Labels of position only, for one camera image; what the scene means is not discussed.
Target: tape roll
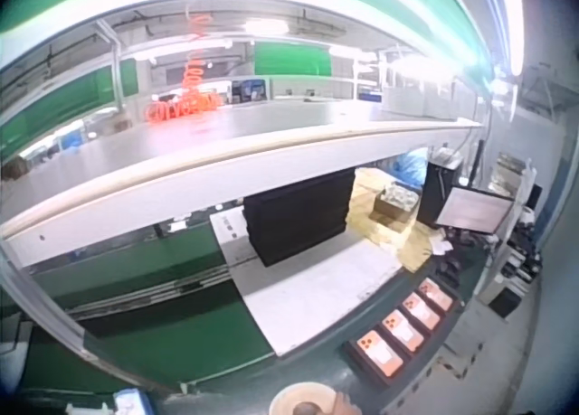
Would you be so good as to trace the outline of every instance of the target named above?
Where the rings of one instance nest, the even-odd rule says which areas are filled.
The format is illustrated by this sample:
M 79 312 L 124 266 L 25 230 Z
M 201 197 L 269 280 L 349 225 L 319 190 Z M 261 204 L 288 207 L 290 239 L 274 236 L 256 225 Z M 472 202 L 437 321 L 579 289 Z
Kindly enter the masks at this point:
M 316 382 L 295 383 L 281 390 L 270 405 L 270 415 L 293 415 L 301 403 L 312 403 L 322 412 L 331 413 L 336 392 L 329 386 Z

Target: white shelf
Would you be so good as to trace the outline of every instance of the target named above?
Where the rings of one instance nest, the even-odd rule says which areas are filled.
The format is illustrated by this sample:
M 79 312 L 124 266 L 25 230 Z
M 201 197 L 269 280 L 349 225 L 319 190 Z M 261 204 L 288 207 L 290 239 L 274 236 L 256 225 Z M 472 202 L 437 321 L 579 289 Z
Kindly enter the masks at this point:
M 472 129 L 480 128 L 462 118 L 401 120 L 370 102 L 297 103 L 136 127 L 23 177 L 3 204 L 3 212 L 13 215 L 0 227 L 11 258 L 27 266 L 179 214 L 417 147 L 456 148 L 476 139 Z M 18 212 L 18 206 L 29 208 Z

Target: paper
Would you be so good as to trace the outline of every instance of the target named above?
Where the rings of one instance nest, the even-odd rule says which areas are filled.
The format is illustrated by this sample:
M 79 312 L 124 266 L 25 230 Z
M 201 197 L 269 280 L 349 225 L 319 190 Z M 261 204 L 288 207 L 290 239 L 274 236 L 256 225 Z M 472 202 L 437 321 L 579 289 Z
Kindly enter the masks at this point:
M 452 244 L 446 241 L 439 233 L 430 237 L 432 255 L 444 255 L 449 250 L 452 250 Z
M 372 359 L 376 359 L 379 363 L 387 363 L 392 359 L 392 355 L 390 354 L 390 350 L 384 341 L 378 342 L 378 344 L 373 345 L 370 347 L 366 353 Z

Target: ceiling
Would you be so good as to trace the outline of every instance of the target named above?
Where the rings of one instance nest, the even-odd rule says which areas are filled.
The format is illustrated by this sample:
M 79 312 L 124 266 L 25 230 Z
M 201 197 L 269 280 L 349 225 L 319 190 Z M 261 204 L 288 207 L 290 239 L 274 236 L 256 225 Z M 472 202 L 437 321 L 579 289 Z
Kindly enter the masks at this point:
M 238 33 L 248 19 L 283 20 L 289 26 L 288 36 L 311 42 L 343 44 L 362 50 L 386 49 L 395 40 L 376 29 L 343 16 L 314 8 L 275 0 L 175 0 L 162 4 L 142 5 L 105 16 L 126 46 L 191 33 L 186 18 L 190 13 L 210 14 L 208 33 Z M 2 108 L 23 97 L 72 67 L 110 52 L 110 45 L 99 36 L 93 23 L 83 24 L 25 55 L 0 73 L 0 88 L 5 96 Z

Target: white table surface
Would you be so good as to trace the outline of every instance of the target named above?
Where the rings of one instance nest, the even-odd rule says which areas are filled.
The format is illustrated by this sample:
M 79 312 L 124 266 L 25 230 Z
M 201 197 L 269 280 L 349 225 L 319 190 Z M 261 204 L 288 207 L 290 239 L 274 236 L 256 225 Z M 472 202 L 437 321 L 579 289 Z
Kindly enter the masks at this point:
M 249 242 L 242 207 L 211 220 L 235 286 L 278 356 L 331 327 L 401 268 L 394 255 L 348 228 L 266 268 Z

